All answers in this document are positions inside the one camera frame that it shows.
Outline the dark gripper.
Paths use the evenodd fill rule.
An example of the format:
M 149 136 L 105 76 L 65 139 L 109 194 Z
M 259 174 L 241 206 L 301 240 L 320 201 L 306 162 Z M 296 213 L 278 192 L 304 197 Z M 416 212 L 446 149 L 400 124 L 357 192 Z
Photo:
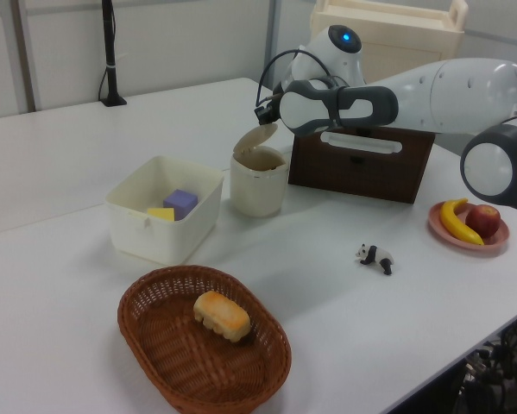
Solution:
M 260 125 L 269 125 L 278 121 L 280 116 L 280 103 L 284 94 L 281 84 L 275 86 L 268 104 L 261 105 L 254 109 L 255 116 Z

